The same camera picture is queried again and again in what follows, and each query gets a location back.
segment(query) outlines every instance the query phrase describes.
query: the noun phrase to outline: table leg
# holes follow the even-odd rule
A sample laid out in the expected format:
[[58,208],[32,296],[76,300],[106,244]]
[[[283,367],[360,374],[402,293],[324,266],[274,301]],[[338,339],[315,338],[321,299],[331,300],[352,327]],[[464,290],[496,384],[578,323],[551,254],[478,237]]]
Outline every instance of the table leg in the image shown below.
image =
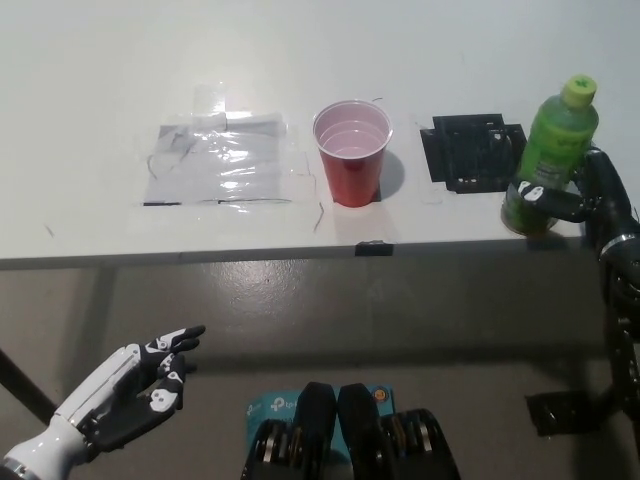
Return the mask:
[[49,420],[56,411],[56,405],[13,363],[2,349],[0,349],[0,384],[42,423],[49,425]]

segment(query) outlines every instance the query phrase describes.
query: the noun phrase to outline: plastic bottle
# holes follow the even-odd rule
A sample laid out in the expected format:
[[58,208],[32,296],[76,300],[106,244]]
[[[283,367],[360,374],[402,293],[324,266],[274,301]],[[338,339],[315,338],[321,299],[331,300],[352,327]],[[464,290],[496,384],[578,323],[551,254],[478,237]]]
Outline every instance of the plastic bottle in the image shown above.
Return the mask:
[[[593,79],[576,75],[540,106],[516,174],[519,180],[555,189],[568,185],[598,127],[598,113],[591,105],[596,89]],[[544,233],[554,222],[524,205],[512,185],[502,204],[502,221],[523,235]]]

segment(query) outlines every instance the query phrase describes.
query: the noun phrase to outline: cup rim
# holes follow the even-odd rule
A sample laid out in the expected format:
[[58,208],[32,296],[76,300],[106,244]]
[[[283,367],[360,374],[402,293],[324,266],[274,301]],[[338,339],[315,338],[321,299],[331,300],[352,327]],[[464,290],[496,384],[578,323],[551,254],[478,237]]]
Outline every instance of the cup rim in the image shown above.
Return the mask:
[[[348,103],[362,103],[362,104],[365,104],[365,105],[369,105],[370,107],[373,107],[375,110],[377,110],[379,113],[382,114],[384,119],[387,121],[387,125],[389,126],[389,134],[387,135],[387,139],[384,141],[384,143],[379,148],[377,148],[373,152],[368,153],[365,156],[362,156],[362,155],[337,155],[335,153],[329,152],[322,145],[320,145],[320,142],[318,142],[318,137],[316,135],[316,124],[318,123],[318,118],[320,117],[320,115],[322,115],[323,113],[325,113],[327,110],[329,110],[331,108],[337,107],[339,105],[348,104]],[[313,116],[312,133],[313,133],[313,140],[316,142],[316,146],[322,152],[326,153],[330,157],[336,158],[338,160],[365,160],[366,158],[368,158],[368,157],[370,157],[372,155],[375,155],[376,153],[378,153],[378,152],[380,152],[380,151],[382,151],[382,150],[384,150],[386,148],[386,146],[389,144],[389,141],[391,140],[391,136],[393,135],[393,125],[391,124],[391,119],[389,118],[389,115],[387,115],[387,113],[382,108],[377,106],[375,103],[369,102],[367,100],[359,100],[357,98],[354,98],[352,100],[340,100],[339,102],[332,103],[331,105],[327,105],[322,110],[320,110],[318,113],[316,113]]]

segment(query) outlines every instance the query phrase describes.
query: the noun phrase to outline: white robotic hand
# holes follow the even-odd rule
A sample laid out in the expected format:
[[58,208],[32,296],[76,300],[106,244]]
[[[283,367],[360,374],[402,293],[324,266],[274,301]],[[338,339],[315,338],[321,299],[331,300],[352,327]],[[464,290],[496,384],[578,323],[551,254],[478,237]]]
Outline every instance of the white robotic hand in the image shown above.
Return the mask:
[[66,480],[74,465],[168,420],[182,409],[186,375],[195,370],[182,352],[196,348],[204,331],[183,329],[117,350],[56,410],[47,430],[6,455],[0,480]]

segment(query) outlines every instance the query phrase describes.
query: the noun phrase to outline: blue box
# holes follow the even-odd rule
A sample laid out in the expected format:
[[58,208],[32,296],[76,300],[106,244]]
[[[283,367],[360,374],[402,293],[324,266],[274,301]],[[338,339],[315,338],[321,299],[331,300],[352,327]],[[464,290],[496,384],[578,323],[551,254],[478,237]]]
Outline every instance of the blue box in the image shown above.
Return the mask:
[[[389,385],[368,385],[367,388],[378,405],[380,415],[395,413],[393,391]],[[333,390],[338,398],[340,387],[333,387]],[[298,405],[298,396],[301,392],[302,390],[269,392],[249,404],[247,407],[247,451],[251,448],[253,438],[263,421],[267,419],[293,421]],[[337,417],[331,441],[330,463],[350,463],[349,451],[342,438],[340,422]]]

